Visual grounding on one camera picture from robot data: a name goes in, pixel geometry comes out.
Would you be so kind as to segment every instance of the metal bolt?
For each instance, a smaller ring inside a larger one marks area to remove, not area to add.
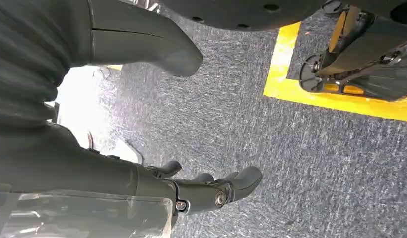
[[[179,211],[184,211],[186,209],[186,202],[183,201],[176,202],[176,209]]]
[[[217,207],[222,207],[225,204],[225,193],[223,191],[220,191],[216,194],[215,196],[215,204],[217,205]]]
[[[395,57],[393,57],[393,56],[384,56],[384,57],[383,57],[383,61],[385,61],[385,62],[391,62],[391,61],[394,60],[394,58],[395,58]]]
[[[316,73],[317,71],[319,71],[319,63],[315,62],[312,66],[312,73]]]

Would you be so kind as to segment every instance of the transparent shield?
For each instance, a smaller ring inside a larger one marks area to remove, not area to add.
[[[169,238],[170,199],[0,192],[0,238]]]

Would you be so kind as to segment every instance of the yellow part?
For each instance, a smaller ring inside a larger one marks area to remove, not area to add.
[[[407,98],[396,102],[387,102],[357,96],[309,93],[300,88],[298,80],[287,79],[299,28],[300,23],[295,23],[279,30],[264,89],[265,96],[369,116],[407,121]]]
[[[342,34],[342,30],[344,29],[346,17],[347,13],[343,11],[338,18],[337,24],[335,25],[335,29],[331,35],[331,39],[329,40],[329,52],[333,52],[338,44],[339,38]]]
[[[118,70],[118,71],[122,71],[123,65],[108,65],[106,67],[107,68],[112,68],[112,69],[115,69],[115,70]]]
[[[325,84],[324,90],[331,91],[331,92],[338,92],[339,87],[336,84]],[[345,93],[351,93],[351,94],[358,94],[358,95],[363,95],[364,90],[357,88],[355,86],[348,85],[344,88]]]

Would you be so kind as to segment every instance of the yellow floor marking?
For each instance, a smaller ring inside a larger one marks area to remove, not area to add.
[[[407,121],[407,98],[386,102],[356,96],[308,93],[298,80],[287,79],[300,23],[282,27],[276,40],[264,95],[318,107],[359,113],[369,116]]]
[[[118,70],[118,71],[122,71],[123,65],[108,65],[106,67],[107,68],[112,68],[112,69],[115,69],[115,70]]]

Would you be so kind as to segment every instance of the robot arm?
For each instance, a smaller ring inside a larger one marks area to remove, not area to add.
[[[56,98],[71,67],[132,62],[191,76],[202,55],[171,20],[115,0],[0,0],[0,184],[7,192],[168,198],[175,222],[179,212],[220,209],[256,188],[262,174],[254,167],[217,181],[174,180],[177,162],[146,168],[103,156],[47,123],[54,111],[44,102]]]

